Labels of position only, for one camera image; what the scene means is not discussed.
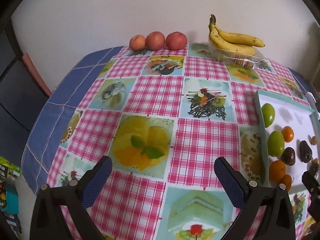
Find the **dark wrinkled fruit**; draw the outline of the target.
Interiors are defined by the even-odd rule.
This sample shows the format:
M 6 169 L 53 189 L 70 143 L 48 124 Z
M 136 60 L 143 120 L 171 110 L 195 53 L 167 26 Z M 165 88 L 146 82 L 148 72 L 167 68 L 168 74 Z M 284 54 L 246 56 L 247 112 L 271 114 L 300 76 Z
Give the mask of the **dark wrinkled fruit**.
M 312 149 L 305 140 L 299 144 L 299 156 L 300 160 L 304 163 L 308 163 L 312 158 Z

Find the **small tan fruit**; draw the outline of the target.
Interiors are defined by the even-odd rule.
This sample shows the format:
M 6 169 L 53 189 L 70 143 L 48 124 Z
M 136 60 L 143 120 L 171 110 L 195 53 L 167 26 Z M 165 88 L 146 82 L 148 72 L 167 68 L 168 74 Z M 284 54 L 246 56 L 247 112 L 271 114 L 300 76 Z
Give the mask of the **small tan fruit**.
M 316 136 L 313 136 L 313 137 L 310 139 L 311 145 L 317 145 L 317 142 L 318 142 L 318 138 L 317 138 Z

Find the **large orange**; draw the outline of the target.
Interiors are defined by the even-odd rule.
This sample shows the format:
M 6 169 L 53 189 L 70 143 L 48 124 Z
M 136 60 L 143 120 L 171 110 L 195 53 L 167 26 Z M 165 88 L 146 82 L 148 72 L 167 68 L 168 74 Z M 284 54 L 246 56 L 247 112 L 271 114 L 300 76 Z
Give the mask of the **large orange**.
M 272 183 L 279 183 L 286 173 L 286 165 L 281 160 L 272 162 L 269 166 L 269 181 Z

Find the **small orange tangerine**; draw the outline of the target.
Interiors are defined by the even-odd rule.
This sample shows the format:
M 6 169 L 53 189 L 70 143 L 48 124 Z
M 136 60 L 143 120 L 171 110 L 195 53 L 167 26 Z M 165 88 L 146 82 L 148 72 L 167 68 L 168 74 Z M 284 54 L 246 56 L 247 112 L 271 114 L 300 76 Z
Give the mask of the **small orange tangerine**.
M 290 126 L 285 126 L 281 130 L 281 133 L 283 135 L 283 138 L 284 138 L 285 142 L 291 142 L 295 137 L 294 131 Z

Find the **upper yellow banana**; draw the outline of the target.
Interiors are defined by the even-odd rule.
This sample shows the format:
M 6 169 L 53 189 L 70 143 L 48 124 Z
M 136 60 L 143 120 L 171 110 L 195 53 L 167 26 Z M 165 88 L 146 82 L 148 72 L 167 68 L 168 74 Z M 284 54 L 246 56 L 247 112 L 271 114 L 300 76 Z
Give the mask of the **upper yellow banana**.
M 216 25 L 216 17 L 211 14 L 210 15 L 210 28 L 214 29 L 215 32 L 225 41 L 232 43 L 232 44 L 239 44 L 239 45 L 244 45 L 244 46 L 253 46 L 253 47 L 260 47 L 263 48 L 265 46 L 264 42 L 251 35 L 246 35 L 246 34 L 239 34 L 239 33 L 229 33 L 226 31 L 221 30 L 217 25 Z

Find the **clear plastic fruit container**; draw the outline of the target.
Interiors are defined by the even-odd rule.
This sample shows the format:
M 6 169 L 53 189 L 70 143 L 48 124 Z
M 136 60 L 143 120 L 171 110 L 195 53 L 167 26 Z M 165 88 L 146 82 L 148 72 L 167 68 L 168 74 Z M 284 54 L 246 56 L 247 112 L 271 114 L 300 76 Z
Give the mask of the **clear plastic fruit container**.
M 257 49 L 255 49 L 254 55 L 247 55 L 234 51 L 219 49 L 211 43 L 208 44 L 208 49 L 212 55 L 212 58 L 214 58 L 216 61 L 221 61 L 246 69 L 253 69 L 254 67 L 257 67 L 264 59 L 262 53 Z

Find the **large red apple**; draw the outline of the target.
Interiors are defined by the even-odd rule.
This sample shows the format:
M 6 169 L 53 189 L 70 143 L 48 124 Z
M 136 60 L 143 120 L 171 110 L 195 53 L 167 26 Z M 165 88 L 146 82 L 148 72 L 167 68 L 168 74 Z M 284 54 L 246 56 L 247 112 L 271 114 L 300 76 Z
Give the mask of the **large red apple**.
M 175 31 L 170 33 L 166 38 L 166 46 L 169 50 L 182 50 L 188 43 L 184 33 Z

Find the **white black device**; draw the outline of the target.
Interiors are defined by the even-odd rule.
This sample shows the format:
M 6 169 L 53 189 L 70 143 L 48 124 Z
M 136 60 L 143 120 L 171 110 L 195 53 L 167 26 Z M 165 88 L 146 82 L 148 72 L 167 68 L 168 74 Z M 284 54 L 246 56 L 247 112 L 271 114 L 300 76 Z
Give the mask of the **white black device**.
M 317 106 L 317 101 L 314 98 L 313 94 L 311 92 L 307 92 L 305 96 L 311 108 L 319 113 L 319 107 Z

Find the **white tray teal rim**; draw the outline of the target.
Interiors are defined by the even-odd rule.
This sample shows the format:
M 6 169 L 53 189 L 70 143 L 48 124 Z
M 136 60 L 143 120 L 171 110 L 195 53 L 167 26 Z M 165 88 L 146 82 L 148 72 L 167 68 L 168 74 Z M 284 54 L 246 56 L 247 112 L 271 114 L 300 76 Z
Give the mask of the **white tray teal rim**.
M 272 187 L 269 181 L 269 167 L 273 161 L 279 160 L 280 157 L 271 156 L 268 153 L 267 141 L 272 132 L 281 132 L 286 126 L 293 130 L 293 140 L 285 142 L 284 147 L 291 147 L 296 154 L 296 162 L 292 166 L 286 166 L 286 174 L 292 178 L 291 190 L 289 193 L 296 193 L 305 190 L 302 183 L 302 175 L 311 166 L 311 162 L 304 163 L 300 159 L 299 145 L 300 142 L 306 141 L 312 150 L 312 159 L 319 159 L 319 143 L 311 145 L 311 138 L 319 138 L 319 119 L 318 114 L 310 107 L 298 103 L 287 96 L 273 92 L 257 90 L 254 95 L 254 103 L 259 117 L 259 132 L 261 136 L 261 155 L 265 165 L 265 182 L 264 186 Z M 269 103 L 275 110 L 274 122 L 265 127 L 261 108 L 264 104 Z

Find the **yellow banana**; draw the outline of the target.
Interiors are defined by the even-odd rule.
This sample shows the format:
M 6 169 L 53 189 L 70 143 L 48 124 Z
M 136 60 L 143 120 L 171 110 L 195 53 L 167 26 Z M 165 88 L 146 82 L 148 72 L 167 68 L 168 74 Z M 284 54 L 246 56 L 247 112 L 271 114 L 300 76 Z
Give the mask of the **yellow banana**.
M 246 35 L 246 34 L 239 34 L 239 33 L 229 33 L 226 31 L 221 30 L 217 25 L 216 25 L 216 17 L 211 14 L 210 15 L 210 28 L 214 29 L 215 32 L 225 41 L 232 43 L 232 44 L 239 44 L 239 45 L 244 45 L 244 46 L 253 46 L 253 47 L 260 47 L 263 48 L 265 46 L 264 42 L 251 35 Z
M 213 24 L 209 24 L 209 39 L 214 46 L 219 49 L 233 51 L 235 53 L 246 54 L 253 56 L 255 54 L 255 49 L 251 46 L 242 44 L 233 44 L 225 41 L 217 32 Z

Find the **small peach apple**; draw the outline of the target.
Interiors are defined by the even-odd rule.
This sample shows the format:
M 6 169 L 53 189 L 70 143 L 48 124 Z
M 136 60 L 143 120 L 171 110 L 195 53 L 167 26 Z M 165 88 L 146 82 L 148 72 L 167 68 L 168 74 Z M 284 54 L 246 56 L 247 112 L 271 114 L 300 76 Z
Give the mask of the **small peach apple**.
M 145 49 L 145 37 L 143 35 L 135 35 L 130 39 L 129 47 L 132 51 L 141 51 Z

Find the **long dark brown fruit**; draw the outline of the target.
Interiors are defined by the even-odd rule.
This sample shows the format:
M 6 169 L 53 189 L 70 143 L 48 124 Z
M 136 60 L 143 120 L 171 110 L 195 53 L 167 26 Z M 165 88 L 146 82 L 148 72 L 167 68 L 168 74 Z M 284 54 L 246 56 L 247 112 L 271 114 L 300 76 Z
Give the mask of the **long dark brown fruit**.
M 309 169 L 310 174 L 314 177 L 317 178 L 318 173 L 319 173 L 319 162 L 318 159 L 315 159 Z

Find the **round dark passion fruit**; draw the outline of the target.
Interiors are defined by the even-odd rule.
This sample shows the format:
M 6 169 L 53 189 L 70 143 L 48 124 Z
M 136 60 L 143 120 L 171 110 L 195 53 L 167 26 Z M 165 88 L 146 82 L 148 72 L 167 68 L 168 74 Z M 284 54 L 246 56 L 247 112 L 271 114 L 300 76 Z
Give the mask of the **round dark passion fruit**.
M 281 155 L 281 161 L 286 165 L 293 166 L 296 162 L 295 150 L 291 147 L 285 148 L 284 152 Z

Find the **middle red apple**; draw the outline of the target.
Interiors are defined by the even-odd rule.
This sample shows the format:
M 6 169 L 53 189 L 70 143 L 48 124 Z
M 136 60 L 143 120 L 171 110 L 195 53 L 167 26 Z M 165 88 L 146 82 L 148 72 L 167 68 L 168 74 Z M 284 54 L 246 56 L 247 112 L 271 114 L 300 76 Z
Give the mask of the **middle red apple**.
M 165 36 L 160 31 L 150 33 L 145 39 L 147 50 L 158 51 L 165 45 Z

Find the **green fruit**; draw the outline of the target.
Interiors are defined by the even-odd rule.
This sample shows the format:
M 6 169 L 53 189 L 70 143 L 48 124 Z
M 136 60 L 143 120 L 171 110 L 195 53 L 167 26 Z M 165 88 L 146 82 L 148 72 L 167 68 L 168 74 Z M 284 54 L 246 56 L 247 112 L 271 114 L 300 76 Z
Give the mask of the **green fruit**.
M 285 141 L 281 132 L 273 131 L 267 140 L 268 155 L 279 157 L 284 152 Z
M 263 115 L 264 126 L 265 128 L 268 128 L 274 122 L 276 111 L 270 103 L 265 103 L 261 107 L 261 112 Z

